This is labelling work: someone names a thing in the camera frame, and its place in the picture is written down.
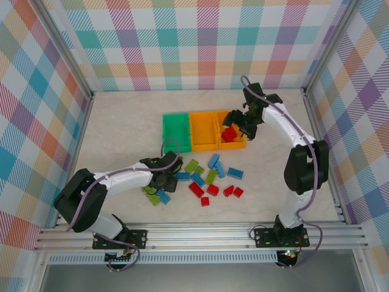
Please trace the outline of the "red two-by-four lego brick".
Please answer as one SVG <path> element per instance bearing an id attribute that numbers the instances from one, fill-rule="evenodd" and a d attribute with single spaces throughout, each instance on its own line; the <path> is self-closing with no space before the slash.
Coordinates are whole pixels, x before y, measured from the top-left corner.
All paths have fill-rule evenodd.
<path id="1" fill-rule="evenodd" d="M 188 188 L 196 195 L 197 198 L 201 198 L 204 195 L 204 191 L 196 182 L 192 182 Z"/>
<path id="2" fill-rule="evenodd" d="M 238 141 L 238 132 L 235 129 L 235 127 L 230 126 L 227 128 L 224 128 L 224 130 L 221 133 L 221 139 L 224 143 L 232 143 Z"/>

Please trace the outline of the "small electronics board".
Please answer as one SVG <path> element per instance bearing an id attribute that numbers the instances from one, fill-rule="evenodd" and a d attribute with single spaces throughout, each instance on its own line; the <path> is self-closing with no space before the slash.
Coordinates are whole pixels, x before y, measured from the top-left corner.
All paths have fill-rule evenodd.
<path id="1" fill-rule="evenodd" d="M 290 249 L 284 250 L 284 251 L 278 251 L 277 252 L 277 258 L 280 263 L 286 264 L 286 262 L 290 262 L 295 260 L 296 254 L 294 251 L 291 251 Z"/>
<path id="2" fill-rule="evenodd" d="M 131 259 L 133 253 L 131 251 L 118 251 L 118 252 L 106 252 L 104 261 L 105 262 L 128 262 Z"/>

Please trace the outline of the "yellow plastic bin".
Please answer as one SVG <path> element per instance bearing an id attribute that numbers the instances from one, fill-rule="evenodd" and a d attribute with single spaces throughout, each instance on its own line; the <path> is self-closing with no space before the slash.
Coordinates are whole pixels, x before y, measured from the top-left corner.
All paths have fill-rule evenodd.
<path id="1" fill-rule="evenodd" d="M 227 149 L 238 149 L 246 147 L 246 140 L 242 137 L 242 132 L 239 131 L 239 128 L 233 124 L 232 127 L 236 132 L 236 137 L 231 141 L 227 142 L 224 140 L 222 134 L 225 132 L 226 128 L 222 125 L 225 116 L 229 110 L 219 110 L 216 111 L 216 126 L 217 126 L 217 135 L 219 149 L 227 150 Z"/>
<path id="2" fill-rule="evenodd" d="M 218 128 L 214 111 L 190 112 L 190 134 L 192 151 L 218 149 Z"/>

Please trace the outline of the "horizontal aluminium base rail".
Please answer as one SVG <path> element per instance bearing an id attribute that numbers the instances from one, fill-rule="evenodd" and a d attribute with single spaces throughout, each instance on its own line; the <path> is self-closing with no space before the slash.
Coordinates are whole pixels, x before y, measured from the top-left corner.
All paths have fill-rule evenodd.
<path id="1" fill-rule="evenodd" d="M 134 223 L 129 229 L 147 230 L 146 251 L 243 251 L 254 250 L 252 222 L 240 223 Z M 367 249 L 368 240 L 359 225 L 341 221 L 308 226 L 309 249 Z M 91 251 L 92 232 L 67 231 L 65 224 L 42 229 L 36 252 Z"/>

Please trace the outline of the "green plastic bin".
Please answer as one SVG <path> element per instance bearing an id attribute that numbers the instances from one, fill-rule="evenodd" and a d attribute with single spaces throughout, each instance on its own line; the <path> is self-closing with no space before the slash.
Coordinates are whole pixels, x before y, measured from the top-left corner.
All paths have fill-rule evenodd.
<path id="1" fill-rule="evenodd" d="M 171 113 L 162 116 L 162 142 L 164 144 L 164 152 L 177 152 L 177 145 L 174 139 L 179 144 L 180 153 L 191 152 L 191 134 L 190 134 L 190 119 L 189 113 Z"/>

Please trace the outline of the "aluminium table side rail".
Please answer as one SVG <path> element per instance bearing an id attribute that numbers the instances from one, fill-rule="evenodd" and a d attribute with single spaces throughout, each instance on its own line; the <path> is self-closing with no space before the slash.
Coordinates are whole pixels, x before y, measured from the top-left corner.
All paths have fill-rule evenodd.
<path id="1" fill-rule="evenodd" d="M 86 111 L 84 114 L 84 119 L 83 119 L 81 128 L 78 132 L 77 143 L 76 143 L 75 148 L 74 148 L 74 154 L 73 154 L 72 159 L 70 161 L 70 164 L 68 165 L 68 168 L 67 168 L 66 183 L 68 183 L 71 180 L 73 174 L 75 173 L 75 167 L 77 165 L 78 157 L 80 155 L 80 150 L 81 150 L 81 146 L 83 143 L 84 135 L 85 135 L 86 129 L 88 127 L 88 122 L 89 122 L 89 118 L 91 116 L 91 111 L 92 111 L 92 107 L 94 105 L 96 93 L 97 93 L 96 91 L 91 91 L 88 102 L 86 104 Z"/>
<path id="2" fill-rule="evenodd" d="M 301 89 L 301 97 L 309 119 L 313 136 L 318 140 L 324 140 L 321 134 L 317 115 L 314 106 L 309 98 L 309 94 Z M 340 196 L 338 183 L 332 170 L 331 160 L 329 160 L 328 180 L 323 183 L 317 192 L 314 202 L 306 211 L 308 218 L 314 221 L 336 221 L 347 224 L 348 218 L 346 211 L 343 210 L 343 199 Z"/>

